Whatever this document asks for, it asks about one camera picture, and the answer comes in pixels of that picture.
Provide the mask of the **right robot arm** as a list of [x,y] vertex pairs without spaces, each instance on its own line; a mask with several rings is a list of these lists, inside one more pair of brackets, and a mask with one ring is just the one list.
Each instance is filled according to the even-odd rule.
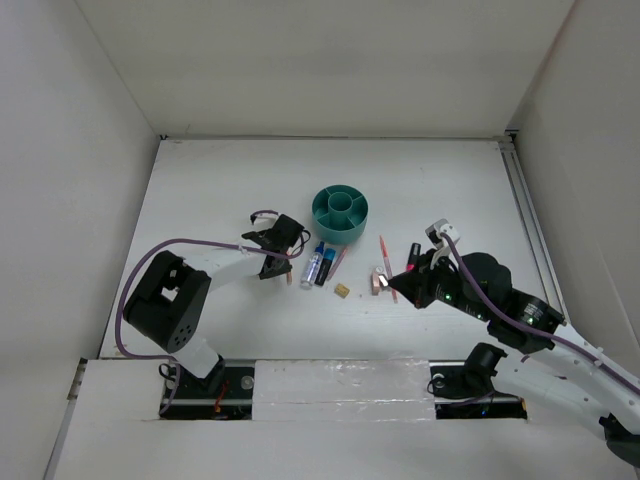
[[389,284],[418,309],[442,302],[484,322],[498,342],[478,343],[453,373],[437,374],[429,383],[436,396],[480,401],[501,393],[547,404],[638,466],[638,378],[590,345],[560,312],[515,289],[510,270],[494,257],[448,257],[431,249]]

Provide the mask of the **pink purple pen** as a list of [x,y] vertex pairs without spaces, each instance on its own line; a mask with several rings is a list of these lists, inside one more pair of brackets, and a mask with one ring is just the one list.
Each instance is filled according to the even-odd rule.
[[328,280],[331,280],[333,278],[341,262],[344,260],[346,254],[348,253],[348,250],[349,250],[349,247],[345,245],[340,251],[340,253],[338,254],[338,256],[335,258],[327,276]]

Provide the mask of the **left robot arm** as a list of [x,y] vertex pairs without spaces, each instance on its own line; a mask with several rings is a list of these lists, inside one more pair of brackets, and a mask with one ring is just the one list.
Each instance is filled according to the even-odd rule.
[[304,251],[310,233],[285,214],[273,224],[241,235],[237,243],[177,238],[153,247],[125,281],[116,310],[114,336],[128,358],[121,338],[126,322],[151,340],[174,366],[173,384],[188,378],[201,396],[216,394],[223,383],[225,361],[197,333],[208,295],[249,277],[267,280],[291,272],[291,261]]

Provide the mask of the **red pink pen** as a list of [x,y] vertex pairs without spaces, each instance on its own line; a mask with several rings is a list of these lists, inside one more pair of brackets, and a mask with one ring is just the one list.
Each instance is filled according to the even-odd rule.
[[[392,274],[390,259],[389,259],[389,255],[388,255],[388,250],[387,250],[386,243],[385,243],[384,238],[383,238],[382,235],[379,235],[379,243],[380,243],[381,253],[382,253],[382,257],[383,257],[383,263],[384,263],[384,268],[385,268],[386,279],[390,280],[393,277],[393,274]],[[389,288],[390,288],[392,299],[393,299],[394,303],[398,304],[398,296],[397,296],[396,290],[394,290],[391,287],[389,287]]]

